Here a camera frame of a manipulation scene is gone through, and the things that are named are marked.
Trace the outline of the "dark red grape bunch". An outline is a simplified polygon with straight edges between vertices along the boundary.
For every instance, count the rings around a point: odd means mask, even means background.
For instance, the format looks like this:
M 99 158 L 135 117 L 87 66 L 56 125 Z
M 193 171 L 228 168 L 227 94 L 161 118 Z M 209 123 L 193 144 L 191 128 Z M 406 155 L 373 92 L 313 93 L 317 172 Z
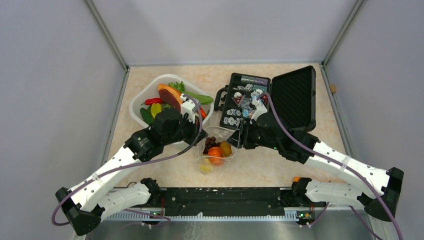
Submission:
M 204 145 L 204 149 L 202 151 L 202 154 L 206 155 L 211 148 L 219 147 L 220 144 L 221 143 L 217 141 L 215 136 L 207 137 L 206 140 L 205 140 L 205 145 Z

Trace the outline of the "clear zip top bag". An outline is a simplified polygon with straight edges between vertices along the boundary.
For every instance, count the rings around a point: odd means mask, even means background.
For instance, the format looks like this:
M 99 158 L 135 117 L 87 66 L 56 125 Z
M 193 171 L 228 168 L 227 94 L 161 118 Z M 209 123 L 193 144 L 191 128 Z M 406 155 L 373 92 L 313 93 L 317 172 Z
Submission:
M 205 132 L 206 138 L 197 144 L 197 168 L 203 174 L 228 172 L 235 166 L 238 151 L 228 142 L 234 131 L 219 126 L 208 126 Z

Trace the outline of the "yellow green star fruit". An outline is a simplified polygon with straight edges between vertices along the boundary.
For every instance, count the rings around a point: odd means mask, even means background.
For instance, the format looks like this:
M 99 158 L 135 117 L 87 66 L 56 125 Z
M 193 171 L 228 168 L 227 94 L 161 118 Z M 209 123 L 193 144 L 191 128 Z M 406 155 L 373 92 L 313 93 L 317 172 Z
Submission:
M 160 103 L 153 103 L 150 108 L 150 114 L 153 119 L 156 118 L 157 114 L 162 111 L 162 105 Z

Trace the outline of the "papaya slice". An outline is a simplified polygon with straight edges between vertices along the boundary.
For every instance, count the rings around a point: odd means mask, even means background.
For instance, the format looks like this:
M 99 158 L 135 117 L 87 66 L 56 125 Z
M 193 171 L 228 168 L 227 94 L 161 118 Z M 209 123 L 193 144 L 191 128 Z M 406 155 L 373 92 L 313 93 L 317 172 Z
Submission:
M 161 83 L 157 86 L 157 91 L 163 102 L 181 113 L 181 105 L 183 104 L 183 101 L 181 100 L 181 93 L 178 90 Z

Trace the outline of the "small orange fruit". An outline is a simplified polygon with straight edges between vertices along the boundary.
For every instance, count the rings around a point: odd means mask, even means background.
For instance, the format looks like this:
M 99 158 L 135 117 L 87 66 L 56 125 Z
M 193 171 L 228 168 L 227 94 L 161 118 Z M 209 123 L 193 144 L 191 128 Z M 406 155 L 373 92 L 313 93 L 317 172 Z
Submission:
M 223 150 L 220 147 L 212 147 L 208 153 L 208 160 L 214 166 L 221 166 L 225 163 L 223 160 Z

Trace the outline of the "yellow lemon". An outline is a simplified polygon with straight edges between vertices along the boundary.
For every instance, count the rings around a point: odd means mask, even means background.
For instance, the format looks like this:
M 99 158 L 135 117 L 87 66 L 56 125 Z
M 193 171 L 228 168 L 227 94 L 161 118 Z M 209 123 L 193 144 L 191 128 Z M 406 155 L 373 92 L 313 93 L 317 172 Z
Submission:
M 214 170 L 214 166 L 210 164 L 199 164 L 198 167 L 203 174 L 208 174 Z

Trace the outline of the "white plastic basket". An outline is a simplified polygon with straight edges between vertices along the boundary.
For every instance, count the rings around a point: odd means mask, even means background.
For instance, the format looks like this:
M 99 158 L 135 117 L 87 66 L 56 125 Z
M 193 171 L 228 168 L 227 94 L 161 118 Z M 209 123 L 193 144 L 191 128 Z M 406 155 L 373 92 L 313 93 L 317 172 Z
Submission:
M 149 144 L 153 144 L 156 149 L 159 149 L 159 144 L 176 145 L 184 143 L 182 141 L 182 123 L 188 121 L 186 117 L 183 117 L 181 112 L 171 107 L 169 104 L 163 102 L 161 104 L 162 111 L 158 113 L 154 121 L 147 125 L 140 114 L 140 109 L 145 108 L 151 112 L 151 105 L 144 105 L 144 101 L 151 98 L 159 98 L 160 95 L 157 90 L 159 84 L 168 85 L 171 82 L 183 82 L 185 90 L 196 94 L 205 95 L 204 92 L 187 82 L 183 78 L 174 74 L 163 74 L 155 80 L 153 80 L 146 89 L 141 91 L 130 103 L 129 110 L 132 117 L 137 118 L 138 121 L 143 122 L 142 130 L 135 132 L 132 137 L 135 138 L 138 134 L 141 134 L 142 139 L 139 141 L 141 147 L 146 147 Z M 207 113 L 207 117 L 202 119 L 200 107 Z M 213 110 L 204 109 L 200 103 L 200 107 L 197 107 L 196 120 L 199 120 L 200 127 L 204 129 L 205 121 L 207 121 Z

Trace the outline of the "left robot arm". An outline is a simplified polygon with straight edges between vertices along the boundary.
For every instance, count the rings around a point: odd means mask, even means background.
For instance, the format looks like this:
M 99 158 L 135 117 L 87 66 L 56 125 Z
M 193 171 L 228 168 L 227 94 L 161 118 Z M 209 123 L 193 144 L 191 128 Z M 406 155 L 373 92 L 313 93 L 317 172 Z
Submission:
M 151 178 L 121 190 L 113 191 L 113 188 L 141 166 L 184 154 L 206 135 L 202 117 L 166 108 L 147 128 L 134 132 L 118 152 L 89 177 L 71 188 L 57 190 L 58 205 L 52 212 L 51 223 L 71 225 L 78 236 L 83 236 L 109 216 L 134 205 L 156 206 L 161 194 Z

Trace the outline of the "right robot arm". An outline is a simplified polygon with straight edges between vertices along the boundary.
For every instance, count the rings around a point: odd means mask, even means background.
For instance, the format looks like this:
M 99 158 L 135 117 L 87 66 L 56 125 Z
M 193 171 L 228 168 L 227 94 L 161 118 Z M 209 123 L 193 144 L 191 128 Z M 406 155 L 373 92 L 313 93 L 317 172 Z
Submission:
M 396 167 L 377 168 L 341 153 L 303 130 L 287 130 L 281 120 L 265 113 L 243 120 L 227 142 L 238 149 L 274 149 L 285 159 L 322 169 L 345 183 L 301 178 L 292 185 L 299 206 L 310 202 L 363 207 L 370 216 L 385 222 L 395 219 L 404 172 Z

